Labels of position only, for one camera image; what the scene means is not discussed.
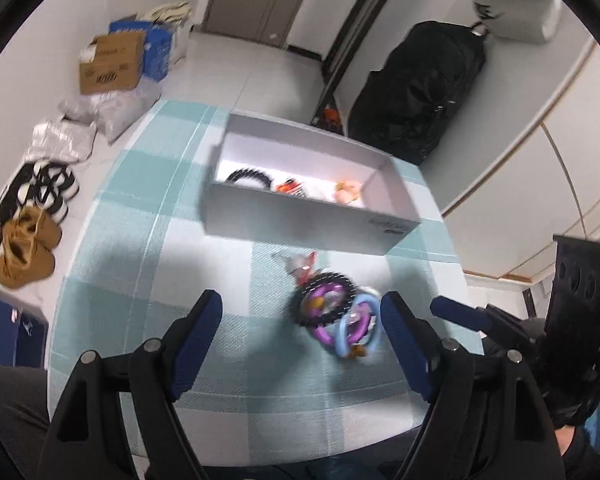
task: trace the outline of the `navy blue box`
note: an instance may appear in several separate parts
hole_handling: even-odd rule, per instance
[[[145,32],[142,74],[156,81],[166,77],[171,53],[170,31],[152,22],[119,20],[109,24],[109,33],[112,32]]]
[[[48,323],[0,301],[0,365],[42,368]]]

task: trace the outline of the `light blue ring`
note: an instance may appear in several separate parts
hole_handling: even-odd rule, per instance
[[[376,316],[376,325],[373,327],[371,332],[371,339],[365,345],[366,351],[371,354],[376,351],[380,341],[382,339],[382,323],[380,322],[380,300],[372,294],[367,294],[363,292],[358,294],[354,300],[353,304],[358,305],[360,303],[368,304],[371,309],[371,313]],[[351,314],[352,308],[350,308],[347,313],[340,318],[340,320],[336,324],[336,331],[334,336],[335,342],[335,351],[338,357],[345,358],[351,352],[351,347],[349,343],[347,343],[347,327],[349,325],[349,316]]]

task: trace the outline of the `screw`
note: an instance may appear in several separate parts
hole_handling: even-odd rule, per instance
[[[517,350],[509,350],[507,352],[507,358],[515,364],[522,362],[522,354]]]
[[[452,339],[450,337],[445,337],[442,340],[442,347],[446,348],[447,350],[451,350],[452,352],[455,352],[456,350],[458,350],[460,348],[460,343],[458,341],[456,341],[455,339]]]
[[[93,363],[96,360],[96,352],[93,350],[87,350],[84,354],[80,356],[80,361],[84,364],[88,365],[89,363]]]
[[[148,339],[147,341],[144,342],[144,345],[142,345],[144,350],[149,353],[157,352],[161,346],[162,346],[162,341],[160,341],[158,338],[155,338],[155,337],[152,339]]]

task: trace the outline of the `black and white shoe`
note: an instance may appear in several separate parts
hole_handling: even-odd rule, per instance
[[[39,160],[33,167],[33,175],[41,185],[56,187],[65,200],[71,200],[80,191],[74,172],[66,164]]]
[[[60,192],[54,186],[41,184],[39,180],[33,179],[28,184],[22,184],[18,190],[18,211],[16,218],[20,214],[20,209],[26,205],[37,205],[43,209],[51,218],[59,224],[66,217],[69,208]]]

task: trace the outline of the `gray pants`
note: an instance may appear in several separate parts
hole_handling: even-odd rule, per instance
[[[46,372],[0,366],[0,479],[35,480],[49,427]]]

